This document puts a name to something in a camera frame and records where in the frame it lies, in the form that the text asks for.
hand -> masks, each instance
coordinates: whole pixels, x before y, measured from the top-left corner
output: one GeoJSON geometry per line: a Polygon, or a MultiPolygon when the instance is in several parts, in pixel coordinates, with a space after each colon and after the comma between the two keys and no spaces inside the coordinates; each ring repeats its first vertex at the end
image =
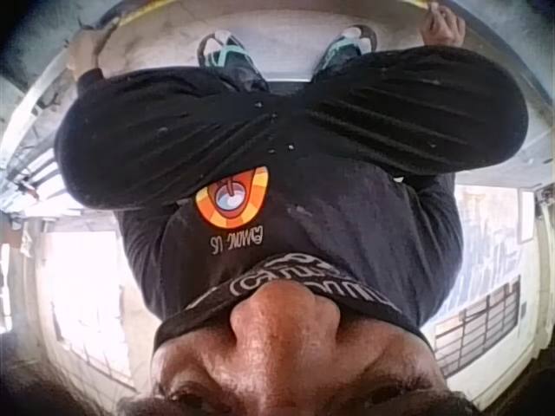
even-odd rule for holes
{"type": "Polygon", "coordinates": [[[82,29],[75,35],[68,48],[68,69],[73,71],[76,81],[89,70],[98,68],[98,56],[119,23],[120,18],[116,18],[104,29],[82,29]]]}
{"type": "Polygon", "coordinates": [[[425,45],[460,47],[465,41],[467,26],[448,7],[430,3],[421,33],[425,45]]]}

person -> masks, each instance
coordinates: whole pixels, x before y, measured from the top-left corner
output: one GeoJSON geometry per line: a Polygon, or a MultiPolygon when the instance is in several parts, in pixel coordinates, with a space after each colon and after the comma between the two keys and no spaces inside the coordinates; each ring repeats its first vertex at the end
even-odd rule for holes
{"type": "Polygon", "coordinates": [[[120,412],[476,414],[419,328],[460,267],[455,173],[509,159],[528,119],[464,21],[433,3],[400,51],[347,28],[287,96],[223,30],[200,68],[105,79],[116,25],[71,46],[55,155],[76,200],[114,211],[162,320],[153,394],[120,412]]]}

black pants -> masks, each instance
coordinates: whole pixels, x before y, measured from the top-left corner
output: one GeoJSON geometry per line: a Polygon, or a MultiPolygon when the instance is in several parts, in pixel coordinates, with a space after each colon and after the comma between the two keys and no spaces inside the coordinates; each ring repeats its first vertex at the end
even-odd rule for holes
{"type": "Polygon", "coordinates": [[[420,177],[498,164],[526,136],[526,103],[500,66],[464,49],[381,52],[300,93],[246,92],[217,70],[142,70],[82,94],[57,134],[66,186],[97,209],[188,198],[281,160],[287,147],[420,177]]]}

white wall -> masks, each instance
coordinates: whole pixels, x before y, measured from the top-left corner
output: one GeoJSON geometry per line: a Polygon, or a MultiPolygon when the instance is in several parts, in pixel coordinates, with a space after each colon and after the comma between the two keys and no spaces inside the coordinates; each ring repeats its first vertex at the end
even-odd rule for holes
{"type": "Polygon", "coordinates": [[[542,238],[541,232],[538,233],[540,227],[544,227],[542,231],[546,230],[545,223],[537,222],[536,227],[534,240],[522,247],[520,305],[526,303],[526,315],[519,319],[517,328],[495,347],[448,380],[453,390],[465,393],[481,409],[493,403],[538,352],[536,349],[538,324],[545,318],[544,306],[540,304],[540,292],[545,291],[545,285],[542,283],[545,282],[540,279],[540,272],[549,274],[550,268],[549,263],[545,262],[545,256],[540,262],[539,254],[540,250],[547,250],[546,241],[542,238]]]}
{"type": "Polygon", "coordinates": [[[542,212],[543,217],[537,221],[538,238],[542,243],[539,247],[541,287],[535,354],[549,345],[555,325],[555,217],[550,216],[546,207],[542,207],[542,212]]]}
{"type": "Polygon", "coordinates": [[[129,369],[135,388],[150,393],[150,359],[153,353],[154,333],[160,320],[148,312],[142,301],[137,283],[127,265],[127,258],[119,243],[119,270],[123,281],[122,326],[129,348],[129,369]]]}
{"type": "Polygon", "coordinates": [[[42,235],[42,247],[36,255],[37,300],[39,306],[44,344],[49,360],[68,376],[75,385],[92,400],[97,400],[107,410],[114,410],[118,399],[134,395],[135,391],[110,380],[91,367],[72,351],[68,351],[57,339],[51,309],[52,282],[45,270],[49,255],[49,234],[42,235]]]}

